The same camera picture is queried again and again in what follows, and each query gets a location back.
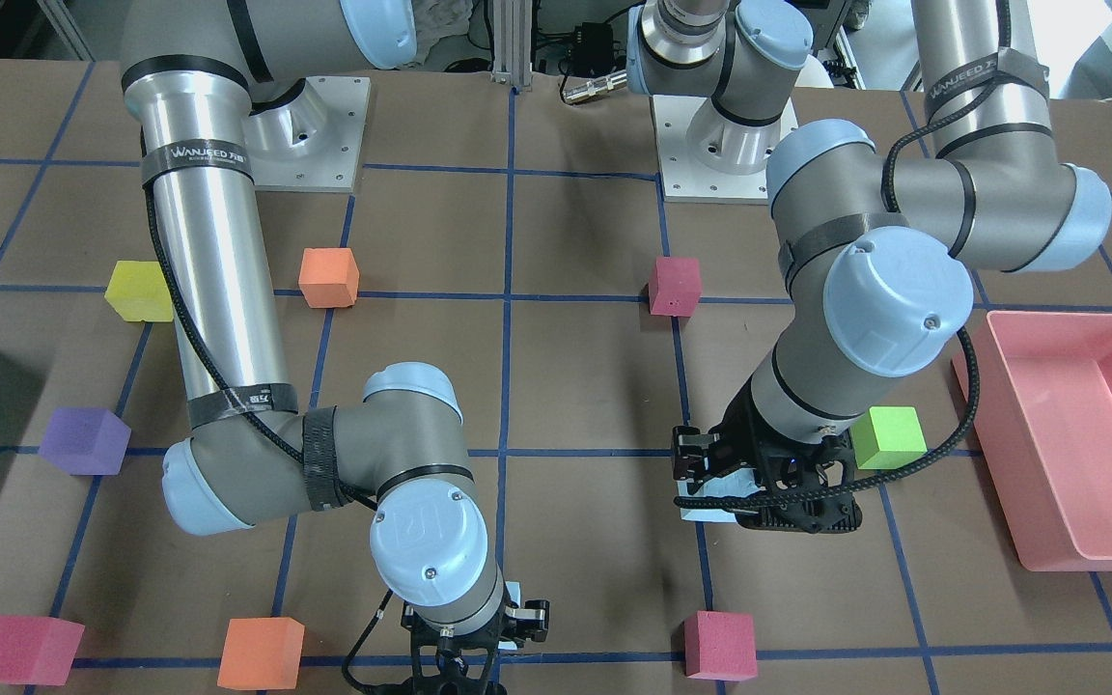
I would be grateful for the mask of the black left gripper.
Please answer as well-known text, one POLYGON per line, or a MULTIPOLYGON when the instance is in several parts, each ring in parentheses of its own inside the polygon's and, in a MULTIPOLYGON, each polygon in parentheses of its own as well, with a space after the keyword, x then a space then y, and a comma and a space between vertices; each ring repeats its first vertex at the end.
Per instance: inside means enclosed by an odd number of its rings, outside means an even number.
MULTIPOLYGON (((709 431, 676 426, 672 431, 672 471, 681 496, 697 500, 749 497, 754 494, 820 492, 830 488, 830 471, 851 483, 855 467, 845 436, 818 444, 790 440, 761 418, 749 384, 732 399, 718 426, 709 431)), ((736 522, 751 532, 856 532, 862 512, 851 493, 816 502, 786 503, 756 512, 681 509, 691 522, 736 522)))

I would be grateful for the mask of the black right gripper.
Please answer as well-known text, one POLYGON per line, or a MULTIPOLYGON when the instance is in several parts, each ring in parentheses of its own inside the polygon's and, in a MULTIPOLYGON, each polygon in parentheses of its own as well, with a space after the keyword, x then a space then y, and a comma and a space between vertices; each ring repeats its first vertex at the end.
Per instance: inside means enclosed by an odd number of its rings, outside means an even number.
POLYGON ((547 599, 522 602, 516 610, 519 620, 517 643, 500 639, 500 610, 481 628, 455 636, 449 629, 435 628, 404 605, 403 627, 410 633, 411 676, 399 685, 403 694, 507 694, 494 676, 500 651, 520 648, 522 644, 546 642, 550 632, 552 603, 547 599))

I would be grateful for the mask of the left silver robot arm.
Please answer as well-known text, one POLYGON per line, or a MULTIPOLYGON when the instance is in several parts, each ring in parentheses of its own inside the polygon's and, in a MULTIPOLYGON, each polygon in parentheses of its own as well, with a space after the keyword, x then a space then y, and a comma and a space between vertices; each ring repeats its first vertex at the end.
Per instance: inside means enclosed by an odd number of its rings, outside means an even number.
POLYGON ((755 532, 855 532, 853 493, 895 481, 957 446, 957 429, 896 471, 855 479, 848 430, 926 368, 974 305, 971 269, 1065 271, 1108 234, 1100 176, 1062 163, 1048 71, 1007 1, 912 4, 927 125, 888 153, 857 125, 810 122, 766 163, 790 326, 709 431, 674 431, 685 517, 755 532))

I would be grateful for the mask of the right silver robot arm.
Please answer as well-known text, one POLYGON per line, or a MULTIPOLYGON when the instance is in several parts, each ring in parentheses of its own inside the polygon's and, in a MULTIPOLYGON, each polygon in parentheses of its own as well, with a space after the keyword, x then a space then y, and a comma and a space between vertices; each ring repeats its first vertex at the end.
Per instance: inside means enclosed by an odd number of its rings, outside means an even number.
POLYGON ((500 694, 504 643, 542 642, 550 603, 514 598, 469 471, 451 381, 425 363, 363 404, 299 413, 266 264, 247 123, 266 85, 413 61, 409 1, 135 1, 121 88, 141 125, 153 252, 181 331, 190 438, 163 458, 183 532, 248 529, 361 502, 376 570, 407 610, 411 674, 363 694, 500 694))

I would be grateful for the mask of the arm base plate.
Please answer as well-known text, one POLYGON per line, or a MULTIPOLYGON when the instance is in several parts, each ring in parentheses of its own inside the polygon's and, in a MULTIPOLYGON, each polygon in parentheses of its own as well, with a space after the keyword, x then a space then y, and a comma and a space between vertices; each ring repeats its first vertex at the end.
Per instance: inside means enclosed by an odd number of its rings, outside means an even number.
POLYGON ((353 193, 373 82, 312 76, 244 119, 254 181, 262 192, 353 193))
POLYGON ((707 97, 653 96, 663 197, 671 202, 768 203, 766 166, 797 127, 791 102, 777 122, 729 122, 707 97))

